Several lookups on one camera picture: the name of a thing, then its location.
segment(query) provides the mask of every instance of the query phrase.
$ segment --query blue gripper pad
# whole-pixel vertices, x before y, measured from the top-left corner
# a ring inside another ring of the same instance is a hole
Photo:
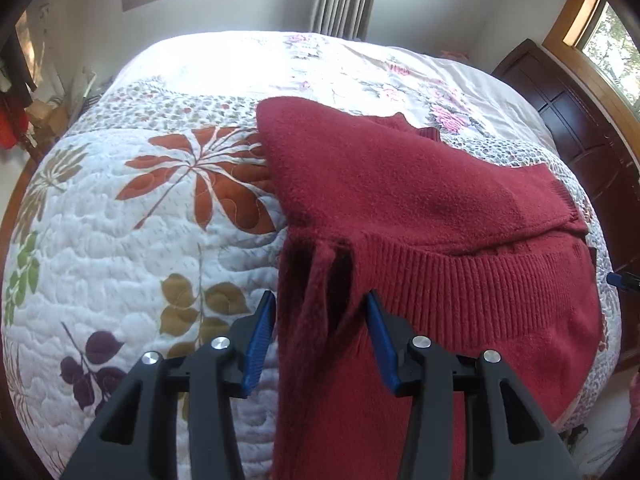
[[[378,370],[386,387],[395,395],[400,388],[398,377],[398,354],[385,323],[385,314],[380,309],[377,295],[370,292],[365,296],[366,317],[369,336],[376,355]]]
[[[257,317],[257,321],[244,356],[242,390],[246,396],[258,385],[267,348],[271,342],[276,319],[276,298],[271,291],[267,290],[262,295],[254,316]]]

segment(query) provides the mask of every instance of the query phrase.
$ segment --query bed sheet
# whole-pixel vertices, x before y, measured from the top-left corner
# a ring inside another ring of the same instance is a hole
[[[230,60],[239,57],[222,54],[233,50],[253,57],[236,66]],[[322,68],[311,70],[314,63]],[[582,391],[557,421],[558,428],[580,424],[620,350],[620,307],[606,284],[611,265],[600,224],[575,176],[538,138],[542,126],[513,138],[516,131],[504,126],[515,124],[510,116],[496,128],[457,85],[462,75],[478,78],[478,99],[480,88],[489,91],[488,76],[453,62],[314,34],[256,32],[174,38],[125,67],[38,168],[5,266],[8,387],[52,474],[145,351],[192,352],[254,311],[265,289],[276,290],[287,228],[255,107],[283,94],[353,114],[402,112],[494,164],[548,165],[587,222],[597,257],[602,342]],[[535,124],[535,112],[513,91],[498,85],[495,92]],[[498,108],[491,113],[506,117]],[[232,403],[250,479],[268,478],[271,467],[276,349],[254,394]],[[179,409],[178,474],[187,479],[186,397]]]

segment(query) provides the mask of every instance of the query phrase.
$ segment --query orange flower print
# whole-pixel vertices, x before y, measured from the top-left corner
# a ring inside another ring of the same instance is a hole
[[[171,185],[135,225],[140,229],[178,183],[194,181],[193,215],[205,230],[213,218],[214,201],[222,206],[238,229],[251,234],[275,231],[273,221],[252,186],[273,193],[268,168],[264,165],[262,147],[255,130],[235,126],[212,126],[191,131],[192,142],[185,134],[151,137],[153,146],[166,149],[167,155],[142,155],[126,162],[126,166],[145,173],[134,177],[117,195],[117,200],[131,200],[158,187]]]

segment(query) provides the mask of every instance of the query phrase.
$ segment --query wooden bed frame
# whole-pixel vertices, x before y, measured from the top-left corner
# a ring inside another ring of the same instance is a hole
[[[517,90],[551,131],[598,215],[615,272],[640,274],[638,167],[597,102],[535,42],[525,40],[493,76]],[[618,369],[640,362],[640,296],[620,292],[622,348]]]

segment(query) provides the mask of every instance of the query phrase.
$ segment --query red knit fabric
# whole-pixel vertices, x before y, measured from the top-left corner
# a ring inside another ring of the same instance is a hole
[[[402,115],[299,98],[261,102],[257,120],[289,223],[275,480],[396,477],[410,400],[393,398],[376,368],[360,308],[372,288],[449,351],[499,350],[551,420],[564,412],[601,317],[587,227],[546,166],[498,167]]]

